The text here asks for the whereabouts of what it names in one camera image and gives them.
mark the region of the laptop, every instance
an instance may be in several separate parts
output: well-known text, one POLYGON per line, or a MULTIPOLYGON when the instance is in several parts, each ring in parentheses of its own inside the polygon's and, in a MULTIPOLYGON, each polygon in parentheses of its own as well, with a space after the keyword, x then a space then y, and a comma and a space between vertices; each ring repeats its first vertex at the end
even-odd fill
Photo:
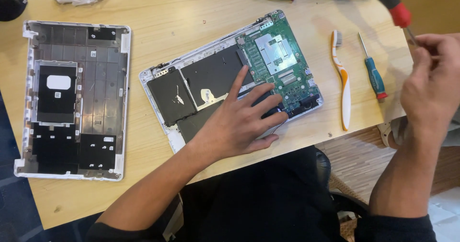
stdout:
POLYGON ((287 121, 291 121, 323 105, 323 96, 285 13, 275 10, 250 25, 139 74, 174 153, 193 139, 222 104, 243 65, 249 71, 238 99, 263 83, 275 83, 275 89, 258 102, 271 94, 283 97, 262 118, 282 111, 288 114, 287 121))
POLYGON ((29 39, 18 177, 119 181, 131 29, 25 21, 29 39))

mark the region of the motherboard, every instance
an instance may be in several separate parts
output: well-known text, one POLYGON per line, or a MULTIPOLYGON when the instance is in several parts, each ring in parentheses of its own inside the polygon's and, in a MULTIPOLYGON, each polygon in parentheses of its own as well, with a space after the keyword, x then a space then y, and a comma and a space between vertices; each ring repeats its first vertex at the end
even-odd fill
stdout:
POLYGON ((235 40, 254 82, 275 83, 271 93, 283 97, 279 109, 291 118, 318 106, 321 96, 284 13, 276 10, 269 16, 259 30, 235 40))

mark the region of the toothbrush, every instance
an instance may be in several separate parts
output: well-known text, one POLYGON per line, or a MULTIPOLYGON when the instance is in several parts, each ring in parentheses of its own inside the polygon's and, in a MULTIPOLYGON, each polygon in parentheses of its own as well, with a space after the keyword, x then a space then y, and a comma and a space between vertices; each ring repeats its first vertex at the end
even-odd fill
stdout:
POLYGON ((348 131, 351 115, 350 77, 348 76, 348 72, 337 59, 335 50, 340 46, 342 46, 342 33, 338 30, 334 30, 331 36, 332 60, 334 61, 335 67, 337 68, 337 71, 339 71, 340 78, 342 79, 342 128, 344 131, 348 131))

